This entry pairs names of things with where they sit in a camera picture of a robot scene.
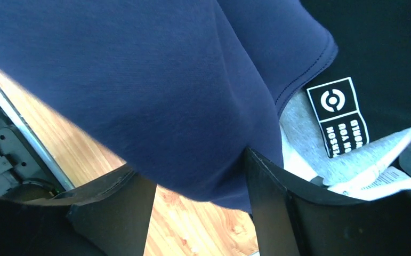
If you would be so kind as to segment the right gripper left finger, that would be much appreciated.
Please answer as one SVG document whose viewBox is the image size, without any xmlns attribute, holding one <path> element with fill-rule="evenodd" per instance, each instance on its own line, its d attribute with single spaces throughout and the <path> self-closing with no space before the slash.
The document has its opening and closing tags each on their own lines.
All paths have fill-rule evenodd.
<svg viewBox="0 0 411 256">
<path fill-rule="evenodd" d="M 143 255 L 155 190 L 122 166 L 53 199 L 0 198 L 0 255 Z"/>
</svg>

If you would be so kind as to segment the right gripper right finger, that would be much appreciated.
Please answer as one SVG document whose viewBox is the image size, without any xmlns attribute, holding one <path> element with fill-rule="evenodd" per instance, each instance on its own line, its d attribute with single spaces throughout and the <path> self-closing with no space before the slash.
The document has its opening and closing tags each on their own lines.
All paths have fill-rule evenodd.
<svg viewBox="0 0 411 256">
<path fill-rule="evenodd" d="M 411 255 L 411 190 L 346 197 L 250 148 L 244 168 L 261 255 Z"/>
</svg>

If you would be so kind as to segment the navy blue garment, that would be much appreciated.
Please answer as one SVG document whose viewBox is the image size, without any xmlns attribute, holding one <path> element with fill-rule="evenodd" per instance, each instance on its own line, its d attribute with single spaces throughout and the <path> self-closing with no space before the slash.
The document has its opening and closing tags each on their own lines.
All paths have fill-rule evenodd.
<svg viewBox="0 0 411 256">
<path fill-rule="evenodd" d="M 242 154 L 337 55 L 300 1 L 0 1 L 0 69 L 151 181 L 251 211 Z"/>
</svg>

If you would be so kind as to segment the black garment with label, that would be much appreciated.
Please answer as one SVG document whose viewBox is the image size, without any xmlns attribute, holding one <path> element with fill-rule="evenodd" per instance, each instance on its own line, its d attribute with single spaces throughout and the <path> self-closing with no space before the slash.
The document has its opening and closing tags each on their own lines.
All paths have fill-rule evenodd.
<svg viewBox="0 0 411 256">
<path fill-rule="evenodd" d="M 411 127 L 411 1 L 303 1 L 338 45 L 305 91 L 330 158 Z"/>
</svg>

